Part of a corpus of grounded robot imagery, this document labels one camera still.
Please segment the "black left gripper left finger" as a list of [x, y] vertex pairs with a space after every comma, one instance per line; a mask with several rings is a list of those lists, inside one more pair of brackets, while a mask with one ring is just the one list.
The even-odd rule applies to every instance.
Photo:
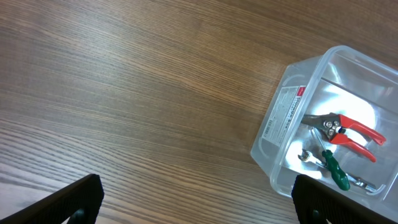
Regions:
[[87, 175], [1, 220], [1, 224], [94, 224], [104, 190], [98, 174]]

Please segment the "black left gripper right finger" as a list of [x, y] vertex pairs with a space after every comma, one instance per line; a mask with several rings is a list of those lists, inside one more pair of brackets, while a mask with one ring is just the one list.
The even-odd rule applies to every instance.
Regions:
[[395, 223], [307, 175], [296, 176], [291, 196], [301, 224]]

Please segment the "green handled screwdriver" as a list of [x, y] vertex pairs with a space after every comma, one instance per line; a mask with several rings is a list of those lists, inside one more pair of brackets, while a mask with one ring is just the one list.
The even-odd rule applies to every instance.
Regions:
[[329, 149], [325, 148], [322, 137], [320, 136], [318, 130], [312, 128], [311, 132], [320, 143], [322, 156], [325, 159], [325, 169], [330, 172], [331, 178], [339, 187], [339, 189], [348, 191], [350, 189], [350, 183], [345, 171], [342, 170], [338, 161], [333, 157], [333, 153]]

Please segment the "small metal wrench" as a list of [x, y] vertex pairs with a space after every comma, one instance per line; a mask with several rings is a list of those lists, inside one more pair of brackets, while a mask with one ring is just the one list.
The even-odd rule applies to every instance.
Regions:
[[[318, 167], [325, 169], [325, 161], [319, 160], [310, 151], [308, 151], [306, 149], [302, 150], [302, 154], [298, 155], [298, 158], [303, 162], [311, 162], [311, 163], [317, 165]], [[350, 188], [351, 188], [351, 184], [353, 184], [355, 187], [359, 187], [359, 188], [365, 190], [368, 195], [379, 194], [386, 187], [384, 184], [382, 184], [380, 187], [376, 187], [374, 184], [368, 182], [367, 180], [364, 180], [358, 176], [354, 176], [353, 174], [350, 174], [350, 173], [346, 173], [346, 175], [347, 175], [349, 183], [350, 183]]]

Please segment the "red handled cutters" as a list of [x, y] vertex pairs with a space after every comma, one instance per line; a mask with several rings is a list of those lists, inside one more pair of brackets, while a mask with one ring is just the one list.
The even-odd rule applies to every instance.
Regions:
[[305, 114], [301, 123], [319, 130], [324, 137], [327, 138], [329, 143], [348, 147], [355, 153], [366, 157], [371, 162], [376, 162], [375, 155], [361, 144], [349, 138], [345, 132], [352, 129], [359, 134], [369, 137], [380, 146], [386, 142], [386, 138], [379, 132], [343, 114]]

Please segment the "clear plastic storage container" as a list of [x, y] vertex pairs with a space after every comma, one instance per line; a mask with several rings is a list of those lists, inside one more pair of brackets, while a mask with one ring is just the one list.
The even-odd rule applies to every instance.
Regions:
[[[380, 146], [369, 137], [349, 129], [345, 134], [371, 151], [371, 162], [348, 147], [329, 143], [346, 173], [380, 187], [376, 195], [351, 184], [339, 189], [328, 170], [298, 158], [310, 151], [321, 161], [320, 143], [313, 127], [301, 123], [305, 114], [343, 114], [386, 138]], [[290, 64], [275, 91], [251, 149], [252, 158], [269, 177], [272, 188], [291, 195], [296, 176], [307, 175], [368, 209], [397, 220], [397, 72], [347, 46], [329, 49], [319, 57]]]

